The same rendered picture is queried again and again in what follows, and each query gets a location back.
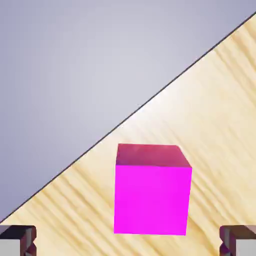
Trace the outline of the small magenta cube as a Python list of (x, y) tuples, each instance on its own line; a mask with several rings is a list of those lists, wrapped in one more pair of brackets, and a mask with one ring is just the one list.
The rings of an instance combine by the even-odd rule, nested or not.
[(118, 144), (114, 233), (186, 235), (191, 180), (177, 145)]

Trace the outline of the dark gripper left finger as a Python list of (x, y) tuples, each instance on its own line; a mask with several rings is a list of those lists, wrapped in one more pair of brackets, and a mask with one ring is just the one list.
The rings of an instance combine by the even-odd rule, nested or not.
[(37, 256), (34, 225), (0, 225), (0, 256)]

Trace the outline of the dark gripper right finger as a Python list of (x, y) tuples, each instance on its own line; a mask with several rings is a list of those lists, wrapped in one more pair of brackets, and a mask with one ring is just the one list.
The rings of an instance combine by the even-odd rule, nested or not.
[(256, 256), (256, 224), (222, 225), (219, 256)]

